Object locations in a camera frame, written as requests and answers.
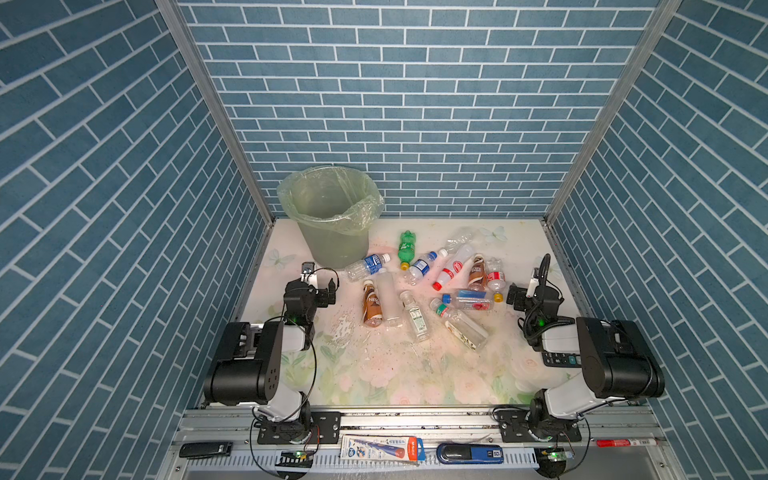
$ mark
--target floral tablecloth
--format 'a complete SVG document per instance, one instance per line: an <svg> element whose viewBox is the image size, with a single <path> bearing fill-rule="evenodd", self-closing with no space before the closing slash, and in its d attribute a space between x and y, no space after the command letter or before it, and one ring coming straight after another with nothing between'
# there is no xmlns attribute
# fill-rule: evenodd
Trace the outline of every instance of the floral tablecloth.
<svg viewBox="0 0 768 480"><path fill-rule="evenodd" d="M398 269L396 248L404 230L416 234L416 255L440 248L459 227L478 229L473 240L486 258L504 261L507 282L527 285L531 269L545 253L551 253L543 230L536 220L377 220L370 232L370 253L390 253L387 264ZM292 220L278 220L266 255L248 299L244 321L258 323L280 314L285 284L299 276L301 263L310 252L300 230ZM541 354L523 340L517 327L520 315L506 303L497 303L488 312L470 316L491 334L478 353L467 349L429 311L429 301L437 296L431 287L444 260L417 286L410 286L397 270L396 287L412 290L425 314L430 338L414 340L408 323L381 325L370 329L362 324L362 282L351 283L341 275L336 305L318 309L314 345L317 354L317 380L310 396L313 405L459 405L527 403L541 388L551 388L568 379L571 369L544 366ZM467 283L465 268L444 291ZM333 275L320 272L324 287ZM578 311L552 259L550 280L564 292L560 312L576 316ZM304 392L312 381L314 362L311 350L283 354L281 382Z"/></svg>

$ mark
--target brown label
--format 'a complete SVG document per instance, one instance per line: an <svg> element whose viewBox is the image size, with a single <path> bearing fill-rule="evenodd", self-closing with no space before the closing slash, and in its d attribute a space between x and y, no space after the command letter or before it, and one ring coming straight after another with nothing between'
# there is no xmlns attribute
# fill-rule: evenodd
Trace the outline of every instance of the brown label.
<svg viewBox="0 0 768 480"><path fill-rule="evenodd" d="M485 286L485 260L483 257L475 257L472 269L469 271L469 284L479 283Z"/></svg>
<svg viewBox="0 0 768 480"><path fill-rule="evenodd" d="M362 322L367 326L379 326L382 322L382 307L373 285L363 287Z"/></svg>

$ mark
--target green plastic bottle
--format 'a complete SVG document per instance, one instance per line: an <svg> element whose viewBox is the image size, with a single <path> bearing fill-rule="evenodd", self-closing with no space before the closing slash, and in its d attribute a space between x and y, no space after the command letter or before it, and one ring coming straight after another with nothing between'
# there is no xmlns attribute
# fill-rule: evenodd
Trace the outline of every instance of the green plastic bottle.
<svg viewBox="0 0 768 480"><path fill-rule="evenodd" d="M400 235L400 250L397 257L402 262L400 263L401 270L407 270L411 266L413 257L416 255L415 243L416 235L411 230L406 230Z"/></svg>

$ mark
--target blue brick wall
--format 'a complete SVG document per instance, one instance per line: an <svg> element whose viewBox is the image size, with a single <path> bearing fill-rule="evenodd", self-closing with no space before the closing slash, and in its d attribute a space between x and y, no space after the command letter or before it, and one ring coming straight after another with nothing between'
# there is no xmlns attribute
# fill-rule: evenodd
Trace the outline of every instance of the blue brick wall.
<svg viewBox="0 0 768 480"><path fill-rule="evenodd" d="M656 3L180 2L279 215L287 174L341 163L386 216L469 217L544 213Z"/></svg>
<svg viewBox="0 0 768 480"><path fill-rule="evenodd" d="M0 2L0 478L144 478L260 239L152 0Z"/></svg>
<svg viewBox="0 0 768 480"><path fill-rule="evenodd" d="M555 230L664 364L689 478L765 478L768 2L684 0Z"/></svg>

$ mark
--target trash can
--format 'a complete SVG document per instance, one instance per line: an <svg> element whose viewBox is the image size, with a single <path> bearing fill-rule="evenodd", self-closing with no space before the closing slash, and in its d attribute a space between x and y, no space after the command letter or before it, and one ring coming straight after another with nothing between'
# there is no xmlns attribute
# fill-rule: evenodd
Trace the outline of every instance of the trash can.
<svg viewBox="0 0 768 480"><path fill-rule="evenodd" d="M368 229L384 210L376 184L361 171L323 165L295 172L277 188L315 261L343 268L368 253Z"/></svg>

